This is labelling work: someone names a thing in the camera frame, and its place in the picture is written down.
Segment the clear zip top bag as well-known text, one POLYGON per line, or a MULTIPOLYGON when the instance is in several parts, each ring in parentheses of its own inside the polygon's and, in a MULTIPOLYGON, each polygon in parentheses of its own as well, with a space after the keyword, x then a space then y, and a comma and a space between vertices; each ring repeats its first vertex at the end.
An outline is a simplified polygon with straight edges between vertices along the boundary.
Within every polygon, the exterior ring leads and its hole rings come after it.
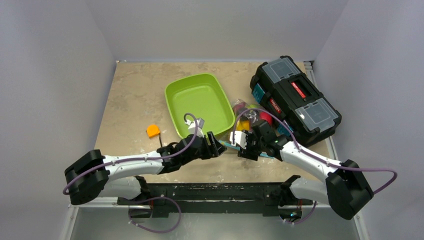
MULTIPOLYGON (((259 113, 262 111, 262 107, 257 104, 247 104, 242 99, 237 99, 236 101, 231 103, 232 110, 234 113, 234 116, 236 117, 235 121, 235 130, 236 131, 251 131, 253 128, 253 125, 260 121, 259 113)), ((230 143, 230 132, 224 134, 219 142, 227 147, 230 150, 236 151, 236 154, 238 155, 238 151, 240 150, 239 146, 231 146, 230 143)), ((268 156, 265 152, 261 153, 259 157, 269 158, 272 157, 268 156)))

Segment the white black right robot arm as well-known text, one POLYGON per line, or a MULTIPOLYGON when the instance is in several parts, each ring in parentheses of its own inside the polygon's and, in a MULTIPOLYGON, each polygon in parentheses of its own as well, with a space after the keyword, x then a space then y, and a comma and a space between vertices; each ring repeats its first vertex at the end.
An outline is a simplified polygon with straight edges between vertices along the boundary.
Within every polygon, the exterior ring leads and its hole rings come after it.
POLYGON ((315 180, 293 175, 280 186, 280 206, 296 200, 311 200, 328 206, 341 218, 352 219, 373 197, 359 166, 352 160, 344 162, 324 157, 295 142, 293 137, 277 135, 265 120, 257 122, 251 131, 233 131, 229 137, 239 146, 238 155, 257 160, 264 152, 281 162, 294 165, 315 180))

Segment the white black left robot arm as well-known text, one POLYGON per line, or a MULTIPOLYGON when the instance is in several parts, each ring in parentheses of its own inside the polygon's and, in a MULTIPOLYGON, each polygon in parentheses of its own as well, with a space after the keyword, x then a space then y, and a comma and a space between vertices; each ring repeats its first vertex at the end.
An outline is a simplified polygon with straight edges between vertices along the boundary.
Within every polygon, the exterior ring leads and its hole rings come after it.
POLYGON ((98 197, 118 197, 146 203, 149 191, 142 186, 142 175, 162 175, 178 171, 194 160, 220 157, 227 148, 209 131, 203 136, 190 134, 155 151, 138 155, 103 155, 99 149, 85 153, 64 171, 62 193, 73 205, 98 197))

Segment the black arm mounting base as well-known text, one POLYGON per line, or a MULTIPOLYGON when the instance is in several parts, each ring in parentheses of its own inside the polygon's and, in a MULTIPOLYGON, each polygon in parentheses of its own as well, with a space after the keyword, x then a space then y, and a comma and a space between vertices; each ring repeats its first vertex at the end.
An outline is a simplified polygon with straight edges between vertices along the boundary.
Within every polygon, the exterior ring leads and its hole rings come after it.
POLYGON ((196 214, 261 214, 297 220, 303 206, 313 201, 299 200, 289 193, 285 182, 225 183, 147 183, 138 177, 141 188, 132 199, 118 197, 120 206, 147 206, 153 218, 166 218, 170 213, 196 214))

